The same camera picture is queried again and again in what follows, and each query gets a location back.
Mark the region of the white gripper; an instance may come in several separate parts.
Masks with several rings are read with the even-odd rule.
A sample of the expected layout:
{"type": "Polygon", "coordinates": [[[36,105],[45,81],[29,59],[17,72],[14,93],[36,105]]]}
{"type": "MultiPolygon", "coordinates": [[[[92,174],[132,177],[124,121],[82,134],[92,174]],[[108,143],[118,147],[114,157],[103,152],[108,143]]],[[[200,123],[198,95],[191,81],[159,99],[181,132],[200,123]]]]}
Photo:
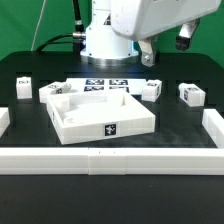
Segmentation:
{"type": "Polygon", "coordinates": [[[111,26],[123,38],[140,40],[141,62],[152,67],[156,59],[156,38],[151,36],[183,24],[176,36],[175,47],[186,51],[200,24],[198,18],[215,12],[221,1],[112,0],[111,26]]]}

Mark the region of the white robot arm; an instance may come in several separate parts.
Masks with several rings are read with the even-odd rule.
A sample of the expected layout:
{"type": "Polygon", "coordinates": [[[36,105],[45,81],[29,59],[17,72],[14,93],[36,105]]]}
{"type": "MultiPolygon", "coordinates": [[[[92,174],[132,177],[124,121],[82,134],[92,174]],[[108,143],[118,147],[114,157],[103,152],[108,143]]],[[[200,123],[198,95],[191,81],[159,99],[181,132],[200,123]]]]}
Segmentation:
{"type": "Polygon", "coordinates": [[[92,0],[92,21],[86,28],[83,61],[102,66],[140,60],[155,64],[158,34],[179,26],[176,48],[186,50],[200,18],[222,0],[92,0]]]}

